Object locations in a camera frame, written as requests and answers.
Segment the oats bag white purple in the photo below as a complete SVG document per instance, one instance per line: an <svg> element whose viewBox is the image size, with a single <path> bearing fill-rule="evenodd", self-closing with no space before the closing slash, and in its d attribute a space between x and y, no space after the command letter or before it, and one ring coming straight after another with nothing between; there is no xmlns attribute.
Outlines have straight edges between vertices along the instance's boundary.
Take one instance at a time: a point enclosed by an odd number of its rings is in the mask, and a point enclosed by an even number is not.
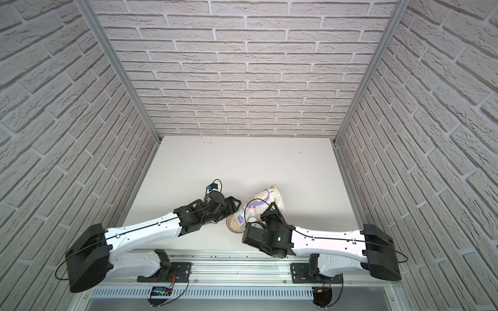
<svg viewBox="0 0 498 311"><path fill-rule="evenodd" d="M236 224L242 226L251 219L261 220L261 215L272 203L275 203L280 211L285 210L283 197L276 185L263 189L253 195L244 206L241 206L234 214Z"/></svg>

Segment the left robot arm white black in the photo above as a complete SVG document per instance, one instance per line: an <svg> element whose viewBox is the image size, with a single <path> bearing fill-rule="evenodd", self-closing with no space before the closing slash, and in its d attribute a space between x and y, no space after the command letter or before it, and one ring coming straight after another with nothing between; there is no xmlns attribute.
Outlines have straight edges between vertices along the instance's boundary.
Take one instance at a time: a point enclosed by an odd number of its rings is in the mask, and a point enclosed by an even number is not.
<svg viewBox="0 0 498 311"><path fill-rule="evenodd" d="M166 266L165 252L159 251L155 257L145 255L142 259L130 252L153 242L196 232L206 224L218 223L233 215L240 206L240 200L212 189L203 199L153 220L108 229L102 224L91 225L65 254L70 292L84 292L105 279L154 275Z"/></svg>

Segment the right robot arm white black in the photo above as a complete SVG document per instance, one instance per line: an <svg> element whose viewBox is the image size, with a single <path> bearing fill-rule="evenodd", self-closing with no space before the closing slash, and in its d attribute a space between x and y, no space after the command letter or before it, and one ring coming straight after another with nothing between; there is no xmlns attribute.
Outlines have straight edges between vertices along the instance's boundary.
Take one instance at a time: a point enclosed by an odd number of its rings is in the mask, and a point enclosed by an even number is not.
<svg viewBox="0 0 498 311"><path fill-rule="evenodd" d="M275 203L258 222L248 223L242 242L277 259L307 257L306 264L292 264L295 283L337 282L345 273L367 271L383 281L402 276L394 240L373 224L345 232L314 231L288 224Z"/></svg>

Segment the right controller board round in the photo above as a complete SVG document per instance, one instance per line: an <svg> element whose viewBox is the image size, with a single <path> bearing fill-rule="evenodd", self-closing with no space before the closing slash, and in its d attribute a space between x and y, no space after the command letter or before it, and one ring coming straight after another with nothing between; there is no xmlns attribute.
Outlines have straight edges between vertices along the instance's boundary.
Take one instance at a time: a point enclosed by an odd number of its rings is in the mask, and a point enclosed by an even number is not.
<svg viewBox="0 0 498 311"><path fill-rule="evenodd" d="M333 290L330 287L313 287L313 304L319 308L326 308L332 301Z"/></svg>

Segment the left controller board green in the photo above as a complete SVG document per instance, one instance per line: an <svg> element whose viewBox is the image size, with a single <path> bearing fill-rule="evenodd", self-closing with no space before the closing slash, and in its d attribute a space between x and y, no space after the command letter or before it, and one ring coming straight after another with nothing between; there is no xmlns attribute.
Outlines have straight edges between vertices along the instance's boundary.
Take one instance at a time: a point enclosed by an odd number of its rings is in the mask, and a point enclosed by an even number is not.
<svg viewBox="0 0 498 311"><path fill-rule="evenodd" d="M172 288L166 286L153 286L149 295L151 307L161 307L165 305L172 294Z"/></svg>

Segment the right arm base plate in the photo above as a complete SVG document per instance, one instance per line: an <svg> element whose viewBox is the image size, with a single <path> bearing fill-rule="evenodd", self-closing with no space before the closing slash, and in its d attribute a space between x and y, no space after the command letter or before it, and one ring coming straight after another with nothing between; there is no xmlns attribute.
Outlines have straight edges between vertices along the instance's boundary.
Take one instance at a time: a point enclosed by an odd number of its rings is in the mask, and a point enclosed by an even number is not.
<svg viewBox="0 0 498 311"><path fill-rule="evenodd" d="M342 283L341 275L334 277L322 275L318 269L310 268L309 263L291 263L290 273L293 284L339 285Z"/></svg>

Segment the aluminium mounting rail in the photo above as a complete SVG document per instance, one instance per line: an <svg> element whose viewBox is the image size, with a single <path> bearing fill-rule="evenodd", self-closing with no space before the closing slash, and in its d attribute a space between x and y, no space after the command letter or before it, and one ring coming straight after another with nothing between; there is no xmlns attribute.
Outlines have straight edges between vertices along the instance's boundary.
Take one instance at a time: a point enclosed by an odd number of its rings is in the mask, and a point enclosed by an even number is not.
<svg viewBox="0 0 498 311"><path fill-rule="evenodd" d="M192 263L189 281L204 285L235 284L244 282L254 286L270 285L279 282L293 283L290 275L291 263L307 263L307 257L288 257L286 259L273 259L259 253L198 253L181 254L164 250L139 250L132 251L132 256L139 259L150 255L155 257L159 251L165 252L166 266L171 263ZM367 271L350 272L346 274L366 274ZM136 275L105 279L98 285L111 282L137 282Z"/></svg>

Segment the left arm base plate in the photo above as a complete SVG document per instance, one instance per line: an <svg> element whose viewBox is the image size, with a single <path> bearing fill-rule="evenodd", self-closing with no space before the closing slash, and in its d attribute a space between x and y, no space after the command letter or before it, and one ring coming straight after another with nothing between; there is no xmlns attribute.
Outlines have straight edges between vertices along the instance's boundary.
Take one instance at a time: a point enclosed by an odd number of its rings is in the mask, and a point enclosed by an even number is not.
<svg viewBox="0 0 498 311"><path fill-rule="evenodd" d="M176 262L171 263L170 267L161 267L156 273L150 277L138 276L137 282L147 283L188 283L191 273L192 263Z"/></svg>

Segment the left aluminium corner post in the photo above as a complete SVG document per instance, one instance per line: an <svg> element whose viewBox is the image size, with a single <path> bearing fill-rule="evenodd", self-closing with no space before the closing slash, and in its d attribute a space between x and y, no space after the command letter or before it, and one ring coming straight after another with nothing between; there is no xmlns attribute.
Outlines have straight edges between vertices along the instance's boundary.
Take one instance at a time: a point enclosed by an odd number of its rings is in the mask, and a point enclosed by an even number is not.
<svg viewBox="0 0 498 311"><path fill-rule="evenodd" d="M95 36L97 43L100 45L112 69L115 71L116 77L118 77L119 81L122 83L125 91L130 97L138 114L142 118L150 135L153 137L153 140L156 142L156 144L159 145L161 143L161 139L158 135L158 131L154 126L154 123L152 122L152 119L150 118L144 104L142 103L135 87L133 86L132 81L129 78L122 62L120 61L117 52L115 51L111 41L107 37L103 26L99 22L97 14L93 11L91 3L87 0L75 0L75 4L82 14L82 17L88 24L89 29Z"/></svg>

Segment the aluminium corner post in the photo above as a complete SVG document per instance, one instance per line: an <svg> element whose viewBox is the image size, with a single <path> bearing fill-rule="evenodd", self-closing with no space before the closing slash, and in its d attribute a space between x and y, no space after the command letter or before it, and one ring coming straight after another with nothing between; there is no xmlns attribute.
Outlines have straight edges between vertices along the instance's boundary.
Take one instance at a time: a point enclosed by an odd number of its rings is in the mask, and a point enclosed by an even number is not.
<svg viewBox="0 0 498 311"><path fill-rule="evenodd" d="M125 91L130 97L138 114L142 118L150 135L153 137L153 140L156 142L156 144L159 145L161 143L161 139L158 135L158 131L154 126L154 123L152 122L152 119L150 118L144 104L142 103L135 87L133 86L132 81L129 78L122 62L120 61L117 52L115 51L111 41L107 37L103 26L99 22L97 14L93 11L91 3L87 0L75 0L75 4L82 14L82 17L88 24L89 29L95 36L97 43L100 45L112 69L115 71L116 77L118 77L119 81L122 83Z"/></svg>
<svg viewBox="0 0 498 311"><path fill-rule="evenodd" d="M383 31L383 34L381 36L381 39L373 53L372 59L370 60L368 67L366 69L365 74L363 75L363 78L359 84L359 87L357 91L355 92L354 98L351 101L351 104L349 106L348 111L346 112L346 115L337 131L337 135L335 136L333 140L333 148L337 148L340 140L342 137L345 135L346 129L348 125L350 124L353 115L357 109L357 107L360 104L361 99L364 96L365 91L367 90L368 85L370 84L371 80L373 79L373 76L375 75L376 69L380 65L380 62L382 61L386 50L394 37L394 34L396 33L399 24L401 23L401 20L403 19L405 12L409 6L410 0L401 0L397 1L394 10L392 12L391 17L389 18L389 21L386 25L385 30Z"/></svg>

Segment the right aluminium corner post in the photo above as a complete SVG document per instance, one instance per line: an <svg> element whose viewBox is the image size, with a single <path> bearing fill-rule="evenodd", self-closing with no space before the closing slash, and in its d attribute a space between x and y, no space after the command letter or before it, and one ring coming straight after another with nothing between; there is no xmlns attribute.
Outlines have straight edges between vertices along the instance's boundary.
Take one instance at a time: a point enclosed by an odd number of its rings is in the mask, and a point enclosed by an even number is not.
<svg viewBox="0 0 498 311"><path fill-rule="evenodd" d="M383 34L381 36L381 39L373 53L372 59L370 60L368 67L366 69L365 74L363 75L363 78L359 84L359 87L357 91L355 92L354 98L351 101L351 104L349 106L348 111L346 112L346 115L337 131L337 135L335 136L333 140L333 148L337 148L340 140L342 137L345 135L346 129L348 125L350 124L353 115L357 109L357 107L360 104L361 99L364 96L365 91L367 90L368 85L370 84L371 80L373 79L373 76L375 75L376 69L380 65L380 62L382 61L386 50L394 37L394 34L396 33L399 24L401 23L401 20L403 19L405 12L409 6L410 0L401 0L397 1L394 10L392 12L391 17L389 18L389 21L386 25L385 30L383 31Z"/></svg>

